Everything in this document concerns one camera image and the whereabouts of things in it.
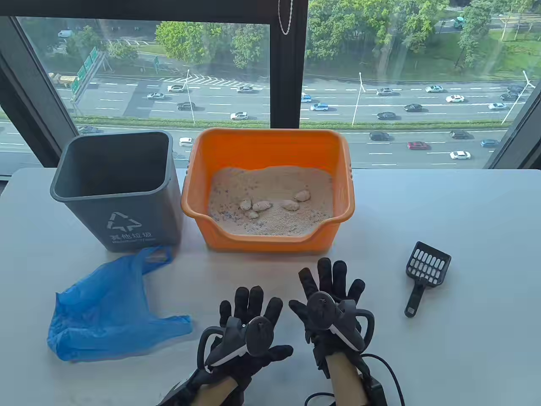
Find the person's right hand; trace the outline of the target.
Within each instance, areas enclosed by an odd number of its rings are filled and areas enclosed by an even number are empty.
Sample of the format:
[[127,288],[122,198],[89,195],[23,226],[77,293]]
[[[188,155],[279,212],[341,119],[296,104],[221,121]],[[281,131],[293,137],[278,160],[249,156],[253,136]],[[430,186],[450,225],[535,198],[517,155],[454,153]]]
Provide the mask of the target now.
[[[319,259],[317,261],[317,274],[319,283],[315,282],[309,268],[303,268],[299,272],[299,279],[307,299],[316,292],[323,291],[329,294],[337,304],[346,299],[358,303],[366,286],[363,280],[355,279],[350,289],[346,290],[347,265],[342,260],[332,263],[329,258]],[[351,349],[338,335],[328,330],[317,330],[309,320],[307,306],[304,303],[292,299],[289,301],[289,307],[303,323],[305,340],[308,344],[313,344],[317,368],[325,374],[327,379],[330,378],[330,371],[326,358],[333,354],[343,353],[353,365],[359,367],[360,352]]]

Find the person's left hand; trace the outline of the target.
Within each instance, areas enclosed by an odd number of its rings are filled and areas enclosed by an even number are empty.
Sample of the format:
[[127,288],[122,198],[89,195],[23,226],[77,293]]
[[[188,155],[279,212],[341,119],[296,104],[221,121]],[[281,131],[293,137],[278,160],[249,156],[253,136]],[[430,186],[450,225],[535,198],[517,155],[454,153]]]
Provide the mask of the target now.
[[292,346],[273,345],[282,300],[273,297],[266,308],[263,301],[260,286],[239,287],[233,304],[220,304],[219,326],[203,331],[197,353],[197,366],[211,374],[212,382],[230,378],[246,387],[262,368],[292,356]]

